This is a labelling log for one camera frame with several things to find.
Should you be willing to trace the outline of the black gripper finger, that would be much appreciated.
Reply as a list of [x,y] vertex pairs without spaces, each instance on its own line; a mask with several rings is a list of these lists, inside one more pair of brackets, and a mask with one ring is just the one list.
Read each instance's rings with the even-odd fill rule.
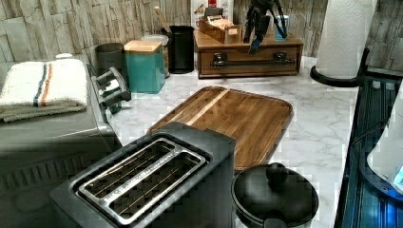
[[251,43],[251,46],[248,50],[249,54],[255,54],[259,48],[259,45],[261,44],[262,40],[261,39],[254,39]]

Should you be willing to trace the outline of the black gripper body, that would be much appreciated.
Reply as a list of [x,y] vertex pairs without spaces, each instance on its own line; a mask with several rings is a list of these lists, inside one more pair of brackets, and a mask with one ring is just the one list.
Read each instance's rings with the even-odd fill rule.
[[267,12],[274,17],[274,24],[278,15],[284,15],[279,0],[251,0],[246,16],[244,43],[250,42],[252,31],[255,32],[254,39],[263,40],[270,23]]

